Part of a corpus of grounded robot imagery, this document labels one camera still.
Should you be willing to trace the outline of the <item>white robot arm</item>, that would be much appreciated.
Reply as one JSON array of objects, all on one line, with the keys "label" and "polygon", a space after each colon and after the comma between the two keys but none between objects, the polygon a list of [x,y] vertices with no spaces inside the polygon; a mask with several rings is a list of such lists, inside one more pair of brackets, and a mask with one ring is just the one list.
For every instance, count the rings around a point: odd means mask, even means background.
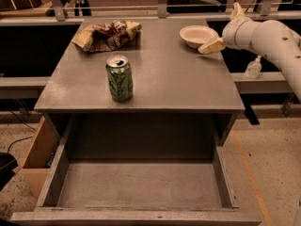
[{"label": "white robot arm", "polygon": [[206,55],[226,47],[247,50],[274,64],[301,100],[300,36],[287,25],[277,20],[255,22],[245,16],[241,5],[235,2],[222,37],[209,39],[198,51]]}]

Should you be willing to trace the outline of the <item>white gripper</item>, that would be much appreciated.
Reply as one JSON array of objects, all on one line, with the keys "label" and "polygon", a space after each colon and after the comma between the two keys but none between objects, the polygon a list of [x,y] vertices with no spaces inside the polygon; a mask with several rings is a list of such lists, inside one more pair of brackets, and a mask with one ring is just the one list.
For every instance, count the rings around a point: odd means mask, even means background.
[{"label": "white gripper", "polygon": [[238,2],[233,4],[230,20],[222,32],[222,38],[213,38],[198,48],[198,51],[207,55],[224,50],[227,47],[237,50],[250,48],[252,34],[258,26],[248,17],[244,16],[244,10]]}]

